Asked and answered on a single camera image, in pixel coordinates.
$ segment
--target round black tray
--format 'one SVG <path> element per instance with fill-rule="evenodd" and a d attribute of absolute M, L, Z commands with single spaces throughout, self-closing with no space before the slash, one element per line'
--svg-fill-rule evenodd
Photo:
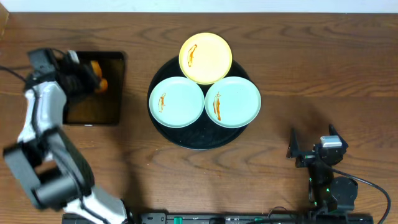
<path fill-rule="evenodd" d="M 147 97 L 148 113 L 156 129 L 169 141 L 179 146 L 186 147 L 189 149 L 213 149 L 216 147 L 224 146 L 225 144 L 236 139 L 246 128 L 246 126 L 240 128 L 224 128 L 214 123 L 207 115 L 205 109 L 203 109 L 200 117 L 192 124 L 184 128 L 169 128 L 166 127 L 152 116 L 149 110 L 149 97 L 155 86 L 166 78 L 170 77 L 185 77 L 180 69 L 178 63 L 178 56 L 169 60 L 159 71 L 155 74 L 152 79 Z M 229 70 L 226 77 L 242 77 L 250 80 L 247 73 L 243 68 L 235 61 L 232 62 L 231 69 Z M 206 96 L 207 91 L 211 85 L 199 85 L 203 94 Z"/>

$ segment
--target wooden table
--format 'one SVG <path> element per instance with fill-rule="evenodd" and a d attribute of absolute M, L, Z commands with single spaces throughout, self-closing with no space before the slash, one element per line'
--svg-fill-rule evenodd
<path fill-rule="evenodd" d="M 96 183 L 135 211 L 268 213 L 310 206 L 306 169 L 285 158 L 292 127 L 310 149 L 332 123 L 349 144 L 336 166 L 384 187 L 387 223 L 398 222 L 398 16 L 377 14 L 11 14 L 0 64 L 23 67 L 26 52 L 122 50 L 127 55 L 120 125 L 65 126 Z M 164 139 L 146 106 L 155 72 L 184 40 L 214 32 L 262 95 L 258 117 L 230 144 L 192 151 Z M 29 69 L 20 69 L 26 75 Z M 0 77 L 0 143 L 22 129 L 23 84 Z M 33 208 L 0 160 L 0 223 L 60 223 L 61 212 Z M 375 221 L 378 190 L 359 184 L 355 212 Z"/>

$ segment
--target wood grain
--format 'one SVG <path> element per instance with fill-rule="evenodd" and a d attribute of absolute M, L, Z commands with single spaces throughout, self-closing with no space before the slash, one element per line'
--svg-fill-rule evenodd
<path fill-rule="evenodd" d="M 11 14 L 0 64 L 27 74 L 26 52 L 121 50 L 127 55 L 121 123 L 65 126 L 91 164 L 96 183 L 135 211 L 267 213 L 303 210 L 308 174 L 285 158 L 289 133 L 303 147 L 333 123 L 350 147 L 338 169 L 385 188 L 386 223 L 398 222 L 398 16 L 377 14 Z M 262 95 L 258 117 L 235 141 L 191 151 L 165 140 L 147 112 L 155 72 L 198 32 L 214 32 Z M 15 141 L 26 102 L 19 80 L 1 72 L 0 145 Z M 36 211 L 0 161 L 0 222 L 60 223 Z M 382 193 L 359 185 L 355 212 L 377 221 Z"/>

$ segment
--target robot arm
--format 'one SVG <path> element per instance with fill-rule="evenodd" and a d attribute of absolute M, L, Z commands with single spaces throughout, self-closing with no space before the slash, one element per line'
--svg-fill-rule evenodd
<path fill-rule="evenodd" d="M 62 60 L 50 49 L 29 58 L 35 71 L 25 87 L 25 125 L 18 143 L 4 150 L 7 165 L 36 208 L 64 209 L 98 224 L 127 223 L 123 202 L 95 185 L 90 166 L 61 130 L 65 104 L 94 92 L 101 79 L 72 51 Z M 55 168 L 36 173 L 51 160 Z"/>

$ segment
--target white backdrop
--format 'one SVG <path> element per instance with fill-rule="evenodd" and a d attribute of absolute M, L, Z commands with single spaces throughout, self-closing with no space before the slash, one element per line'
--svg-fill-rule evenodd
<path fill-rule="evenodd" d="M 0 0 L 10 12 L 380 12 L 398 0 Z"/>

